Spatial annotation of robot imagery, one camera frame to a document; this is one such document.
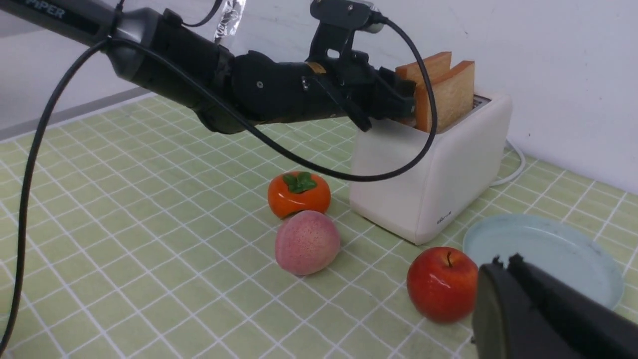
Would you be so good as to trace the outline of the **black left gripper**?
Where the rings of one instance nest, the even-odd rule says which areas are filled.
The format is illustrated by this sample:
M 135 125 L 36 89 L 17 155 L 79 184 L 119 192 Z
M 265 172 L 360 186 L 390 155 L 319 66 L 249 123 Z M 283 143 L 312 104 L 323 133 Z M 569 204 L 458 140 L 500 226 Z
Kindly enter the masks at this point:
M 413 119 L 415 82 L 374 68 L 364 52 L 352 50 L 352 55 L 349 61 L 330 55 L 318 62 L 306 59 L 299 121 L 347 116 L 355 125 L 371 125 L 371 120 Z

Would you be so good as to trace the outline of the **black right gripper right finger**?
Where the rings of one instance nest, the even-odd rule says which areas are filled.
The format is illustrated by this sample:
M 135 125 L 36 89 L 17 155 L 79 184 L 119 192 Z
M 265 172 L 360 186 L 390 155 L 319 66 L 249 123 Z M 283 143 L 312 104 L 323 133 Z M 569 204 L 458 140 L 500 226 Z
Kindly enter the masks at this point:
M 586 359 L 635 359 L 637 325 L 600 305 L 522 255 L 509 258 L 508 273 L 517 281 L 550 327 Z

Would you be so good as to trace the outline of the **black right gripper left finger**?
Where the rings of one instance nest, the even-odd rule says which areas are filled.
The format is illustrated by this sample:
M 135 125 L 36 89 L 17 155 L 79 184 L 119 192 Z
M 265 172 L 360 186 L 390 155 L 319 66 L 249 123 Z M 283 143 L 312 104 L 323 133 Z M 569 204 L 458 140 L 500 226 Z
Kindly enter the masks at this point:
M 483 264 L 478 271 L 472 328 L 479 359 L 579 357 L 499 264 Z

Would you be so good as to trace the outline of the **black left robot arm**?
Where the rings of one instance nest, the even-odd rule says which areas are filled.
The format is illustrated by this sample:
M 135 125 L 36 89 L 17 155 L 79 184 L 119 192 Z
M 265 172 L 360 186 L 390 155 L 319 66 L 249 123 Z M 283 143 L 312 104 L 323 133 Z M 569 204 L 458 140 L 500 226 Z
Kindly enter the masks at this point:
M 191 109 L 212 132 L 242 132 L 240 119 L 256 126 L 343 116 L 367 131 L 373 119 L 403 120 L 415 110 L 415 82 L 352 49 L 358 30 L 383 27 L 365 2 L 313 1 L 319 26 L 300 63 L 233 55 L 168 9 L 123 12 L 98 0 L 3 0 L 1 9 L 89 47 L 111 36 L 105 54 L 121 79 Z

